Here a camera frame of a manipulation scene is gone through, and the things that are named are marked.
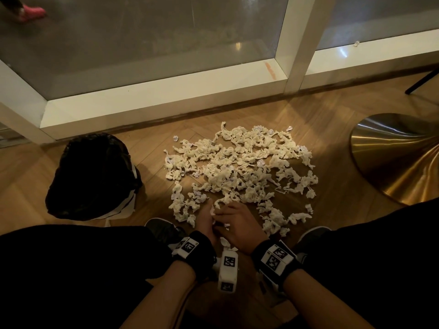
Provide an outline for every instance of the wrist strap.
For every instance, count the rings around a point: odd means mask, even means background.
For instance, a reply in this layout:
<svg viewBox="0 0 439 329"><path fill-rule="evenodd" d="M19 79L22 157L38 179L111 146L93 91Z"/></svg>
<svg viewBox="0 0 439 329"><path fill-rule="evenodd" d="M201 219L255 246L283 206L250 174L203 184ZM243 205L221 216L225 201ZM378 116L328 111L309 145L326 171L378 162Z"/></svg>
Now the wrist strap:
<svg viewBox="0 0 439 329"><path fill-rule="evenodd" d="M302 267L296 255L282 241L261 242L253 251L252 260L256 270L267 277L278 291L282 291L288 275Z"/></svg>
<svg viewBox="0 0 439 329"><path fill-rule="evenodd" d="M195 271L197 281L206 279L217 261L217 254L209 238L199 231L183 238L172 252L173 260L184 261Z"/></svg>

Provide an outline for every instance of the pink sock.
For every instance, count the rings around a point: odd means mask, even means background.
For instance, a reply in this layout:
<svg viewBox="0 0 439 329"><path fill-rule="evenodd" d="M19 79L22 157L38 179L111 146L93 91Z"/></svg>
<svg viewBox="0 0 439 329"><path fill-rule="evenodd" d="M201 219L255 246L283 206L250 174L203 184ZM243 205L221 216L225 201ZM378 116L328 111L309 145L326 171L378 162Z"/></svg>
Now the pink sock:
<svg viewBox="0 0 439 329"><path fill-rule="evenodd" d="M28 7L27 5L23 5L23 10L19 16L19 20L22 23L46 16L46 10L40 7Z"/></svg>

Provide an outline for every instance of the black trash bag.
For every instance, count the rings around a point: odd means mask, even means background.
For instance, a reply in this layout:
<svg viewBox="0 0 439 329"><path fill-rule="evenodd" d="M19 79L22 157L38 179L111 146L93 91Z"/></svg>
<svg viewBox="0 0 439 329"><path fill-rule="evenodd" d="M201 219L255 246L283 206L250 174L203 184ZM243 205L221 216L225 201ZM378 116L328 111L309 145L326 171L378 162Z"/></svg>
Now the black trash bag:
<svg viewBox="0 0 439 329"><path fill-rule="evenodd" d="M47 192L49 214L63 219L87 221L116 209L130 192L142 186L125 144L106 134L71 140L61 156Z"/></svg>

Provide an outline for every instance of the gold metal base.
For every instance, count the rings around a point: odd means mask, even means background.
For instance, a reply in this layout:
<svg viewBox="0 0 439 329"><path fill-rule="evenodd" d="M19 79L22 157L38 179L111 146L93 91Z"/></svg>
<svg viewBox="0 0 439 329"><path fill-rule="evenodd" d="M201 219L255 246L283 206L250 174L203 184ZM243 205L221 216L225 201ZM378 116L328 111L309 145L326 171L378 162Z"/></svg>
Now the gold metal base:
<svg viewBox="0 0 439 329"><path fill-rule="evenodd" d="M392 199L411 205L439 197L439 125L375 114L352 131L351 152L366 180Z"/></svg>

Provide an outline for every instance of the shoe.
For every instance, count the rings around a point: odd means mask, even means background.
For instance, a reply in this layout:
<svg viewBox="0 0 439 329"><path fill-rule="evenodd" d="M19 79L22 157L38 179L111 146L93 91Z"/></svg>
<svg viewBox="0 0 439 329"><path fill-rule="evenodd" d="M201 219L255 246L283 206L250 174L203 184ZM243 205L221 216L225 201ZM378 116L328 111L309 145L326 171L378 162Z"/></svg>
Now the shoe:
<svg viewBox="0 0 439 329"><path fill-rule="evenodd" d="M332 230L326 226L317 226L303 233L298 243L291 249L296 254L297 260L303 264L313 244L328 231Z"/></svg>
<svg viewBox="0 0 439 329"><path fill-rule="evenodd" d="M36 20L37 18L43 18L47 15L46 10L40 7L28 7L23 5L23 9L19 14L19 21L25 23L28 21Z"/></svg>
<svg viewBox="0 0 439 329"><path fill-rule="evenodd" d="M181 227L176 227L173 223L162 218L151 218L146 222L148 228L158 242L167 245L174 250L178 243L187 236Z"/></svg>

